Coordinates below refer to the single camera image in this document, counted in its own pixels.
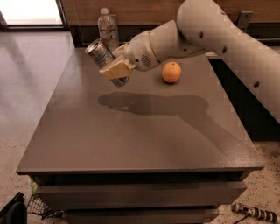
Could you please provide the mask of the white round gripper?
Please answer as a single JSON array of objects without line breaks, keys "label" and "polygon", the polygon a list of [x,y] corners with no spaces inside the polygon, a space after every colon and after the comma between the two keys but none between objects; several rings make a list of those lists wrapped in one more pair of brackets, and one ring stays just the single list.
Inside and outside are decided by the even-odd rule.
[{"label": "white round gripper", "polygon": [[129,43],[117,47],[112,54],[116,59],[100,70],[100,74],[110,80],[130,76],[135,68],[149,71],[159,65],[151,47],[149,31],[136,35]]}]

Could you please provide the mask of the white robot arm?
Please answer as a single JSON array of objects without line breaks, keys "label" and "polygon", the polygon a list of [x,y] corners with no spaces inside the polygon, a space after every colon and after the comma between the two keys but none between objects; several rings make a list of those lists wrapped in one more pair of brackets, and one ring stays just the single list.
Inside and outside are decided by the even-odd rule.
[{"label": "white robot arm", "polygon": [[176,20],[136,35],[100,70],[113,80],[172,58],[213,52],[280,122],[280,54],[237,28],[214,0],[185,0]]}]

